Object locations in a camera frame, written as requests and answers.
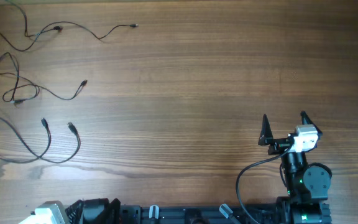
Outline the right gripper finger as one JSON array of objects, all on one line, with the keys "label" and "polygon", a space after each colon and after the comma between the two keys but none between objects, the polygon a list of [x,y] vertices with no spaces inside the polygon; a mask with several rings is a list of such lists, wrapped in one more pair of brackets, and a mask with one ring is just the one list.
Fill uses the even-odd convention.
[{"label": "right gripper finger", "polygon": [[307,115],[305,111],[301,111],[300,116],[303,125],[313,125],[317,130],[318,136],[323,135],[323,132],[317,127],[317,125],[314,124],[314,122],[312,122],[312,120],[310,119],[310,117]]},{"label": "right gripper finger", "polygon": [[266,114],[262,118],[262,128],[258,140],[258,145],[267,146],[272,145],[274,141],[272,130],[270,128],[269,119]]}]

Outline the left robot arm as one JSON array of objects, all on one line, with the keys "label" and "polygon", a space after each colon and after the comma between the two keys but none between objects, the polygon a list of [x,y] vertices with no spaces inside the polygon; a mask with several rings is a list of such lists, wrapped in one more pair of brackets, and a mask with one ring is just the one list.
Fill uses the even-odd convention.
[{"label": "left robot arm", "polygon": [[71,224],[117,224],[120,222],[121,202],[117,198],[77,200],[65,209]]}]

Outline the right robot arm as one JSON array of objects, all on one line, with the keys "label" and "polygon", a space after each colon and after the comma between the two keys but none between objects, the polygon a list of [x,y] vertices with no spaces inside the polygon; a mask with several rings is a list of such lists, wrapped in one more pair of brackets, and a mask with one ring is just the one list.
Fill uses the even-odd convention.
[{"label": "right robot arm", "polygon": [[301,124],[285,138],[273,137],[269,120],[263,115],[258,145],[268,146],[269,155],[281,158],[280,175],[288,191],[286,197],[277,198],[275,223],[331,223],[325,201],[333,173],[328,166],[306,159],[323,133],[306,112],[300,115]]}]

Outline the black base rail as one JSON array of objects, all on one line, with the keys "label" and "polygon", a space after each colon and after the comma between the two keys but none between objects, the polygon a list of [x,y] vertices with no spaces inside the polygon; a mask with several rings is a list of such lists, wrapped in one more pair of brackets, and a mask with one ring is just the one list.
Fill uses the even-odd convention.
[{"label": "black base rail", "polygon": [[230,207],[222,204],[215,207],[159,207],[152,205],[123,205],[120,209],[119,223],[312,223],[330,224],[331,211],[327,204],[289,205],[285,202],[251,204]]}]

